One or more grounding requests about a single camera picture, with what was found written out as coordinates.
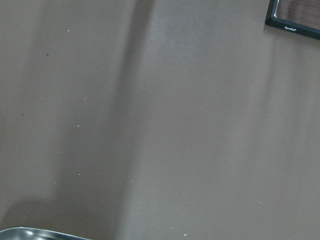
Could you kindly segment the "metal ice scoop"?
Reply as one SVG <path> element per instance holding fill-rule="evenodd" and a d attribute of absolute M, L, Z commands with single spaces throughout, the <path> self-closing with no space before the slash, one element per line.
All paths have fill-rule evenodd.
<path fill-rule="evenodd" d="M 87 240 L 86 238 L 32 227 L 11 227 L 0 231 L 1 240 Z"/>

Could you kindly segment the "wooden cutting board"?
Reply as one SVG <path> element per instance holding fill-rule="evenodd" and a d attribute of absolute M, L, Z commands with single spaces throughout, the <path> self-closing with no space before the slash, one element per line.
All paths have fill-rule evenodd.
<path fill-rule="evenodd" d="M 265 24 L 287 32 L 320 39 L 319 0 L 271 0 Z"/>

